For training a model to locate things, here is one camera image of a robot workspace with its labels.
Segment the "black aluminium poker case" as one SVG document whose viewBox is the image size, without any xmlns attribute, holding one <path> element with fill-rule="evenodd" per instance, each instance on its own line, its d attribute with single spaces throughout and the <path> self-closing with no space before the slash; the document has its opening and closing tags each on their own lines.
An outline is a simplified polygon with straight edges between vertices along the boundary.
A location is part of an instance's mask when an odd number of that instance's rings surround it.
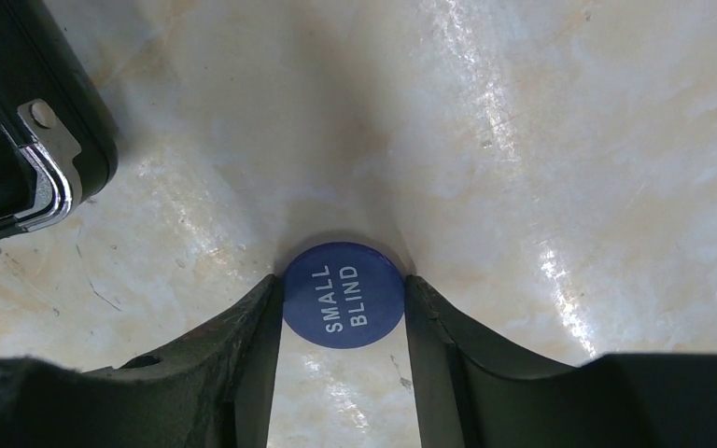
<svg viewBox="0 0 717 448">
<path fill-rule="evenodd" d="M 41 1 L 0 1 L 0 243 L 65 220 L 119 165 L 117 127 Z"/>
</svg>

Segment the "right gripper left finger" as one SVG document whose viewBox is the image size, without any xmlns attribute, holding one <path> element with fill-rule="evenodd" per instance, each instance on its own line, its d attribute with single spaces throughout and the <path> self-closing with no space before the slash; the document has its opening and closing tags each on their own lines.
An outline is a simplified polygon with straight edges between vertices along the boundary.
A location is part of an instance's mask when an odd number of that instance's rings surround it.
<svg viewBox="0 0 717 448">
<path fill-rule="evenodd" d="M 0 447 L 263 447 L 283 285 L 268 275 L 228 310 L 121 367 L 0 358 Z"/>
</svg>

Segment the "dark blue round button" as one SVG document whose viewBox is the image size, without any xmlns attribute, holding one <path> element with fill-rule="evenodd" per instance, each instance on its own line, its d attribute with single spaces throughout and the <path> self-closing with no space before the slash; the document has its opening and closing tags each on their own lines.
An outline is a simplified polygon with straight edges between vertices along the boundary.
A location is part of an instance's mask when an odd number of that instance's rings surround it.
<svg viewBox="0 0 717 448">
<path fill-rule="evenodd" d="M 283 317 L 310 343 L 354 349 L 385 338 L 404 314 L 400 271 L 381 252 L 333 242 L 305 250 L 283 275 Z"/>
</svg>

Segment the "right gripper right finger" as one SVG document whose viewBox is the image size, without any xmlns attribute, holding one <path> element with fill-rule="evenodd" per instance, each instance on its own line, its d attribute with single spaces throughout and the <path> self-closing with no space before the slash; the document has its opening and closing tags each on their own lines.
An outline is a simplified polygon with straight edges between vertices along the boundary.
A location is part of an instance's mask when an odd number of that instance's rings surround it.
<svg viewBox="0 0 717 448">
<path fill-rule="evenodd" d="M 518 345 L 419 276 L 405 321 L 425 447 L 717 447 L 717 355 L 607 354 L 579 367 Z"/>
</svg>

